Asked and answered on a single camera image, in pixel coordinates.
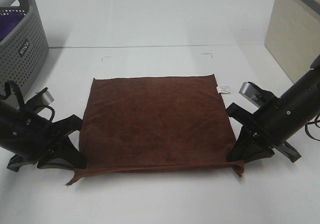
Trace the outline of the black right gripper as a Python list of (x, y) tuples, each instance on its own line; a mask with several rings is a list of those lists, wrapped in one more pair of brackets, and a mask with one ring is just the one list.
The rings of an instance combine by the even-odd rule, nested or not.
[(271, 158), (277, 149), (291, 162), (301, 158), (300, 153), (287, 141), (278, 141), (272, 137), (260, 124), (256, 122), (253, 114), (232, 103), (227, 109), (229, 117), (242, 124), (239, 137), (229, 152), (227, 161), (243, 160), (245, 163), (259, 159)]

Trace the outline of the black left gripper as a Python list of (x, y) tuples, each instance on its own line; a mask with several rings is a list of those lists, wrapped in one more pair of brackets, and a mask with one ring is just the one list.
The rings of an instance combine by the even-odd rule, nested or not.
[(71, 115), (65, 119), (51, 122), (49, 127), (41, 134), (41, 142), (36, 158), (46, 156), (53, 157), (52, 160), (29, 160), (18, 155), (14, 155), (7, 169), (18, 171), (22, 166), (35, 165), (38, 169), (84, 169), (87, 166), (87, 159), (72, 144), (69, 134), (80, 131), (83, 121), (76, 115)]

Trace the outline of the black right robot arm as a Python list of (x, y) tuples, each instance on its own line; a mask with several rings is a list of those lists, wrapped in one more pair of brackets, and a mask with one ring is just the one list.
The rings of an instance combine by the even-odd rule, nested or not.
[(242, 124), (239, 137), (226, 160), (248, 163), (270, 158), (274, 150), (278, 150), (291, 162), (297, 161), (301, 155), (287, 140), (320, 113), (319, 70), (319, 67), (311, 69), (281, 97), (251, 83), (262, 98), (260, 107), (254, 113), (235, 103), (226, 109), (230, 117)]

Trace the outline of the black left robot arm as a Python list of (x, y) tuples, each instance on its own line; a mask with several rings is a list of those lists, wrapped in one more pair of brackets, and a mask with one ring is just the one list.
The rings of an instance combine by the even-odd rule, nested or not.
[(14, 154), (7, 168), (18, 172), (25, 165), (38, 169), (84, 169), (87, 159), (72, 144), (69, 134), (79, 131), (82, 119), (71, 115), (53, 122), (33, 110), (24, 112), (0, 104), (0, 146)]

